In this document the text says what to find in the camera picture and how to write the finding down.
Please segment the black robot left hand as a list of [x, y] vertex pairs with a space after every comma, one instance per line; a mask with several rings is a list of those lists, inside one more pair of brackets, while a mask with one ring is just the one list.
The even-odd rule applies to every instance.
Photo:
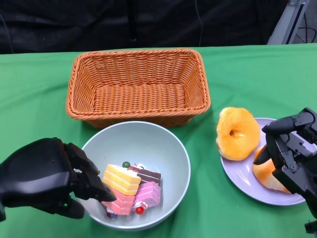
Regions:
[[84, 207], [71, 198], [99, 202], [116, 200], [85, 152], [58, 138], [43, 138], [15, 151], [0, 164], [0, 220], [5, 208], [33, 207], [72, 219], [84, 217]]

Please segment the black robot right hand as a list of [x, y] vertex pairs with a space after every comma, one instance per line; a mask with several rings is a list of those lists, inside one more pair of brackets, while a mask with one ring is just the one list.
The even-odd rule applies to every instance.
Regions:
[[262, 128], [266, 145], [253, 164], [272, 160], [272, 175], [292, 194], [301, 195], [317, 216], [317, 153], [304, 142], [317, 143], [317, 114], [306, 107], [296, 115], [280, 118]]

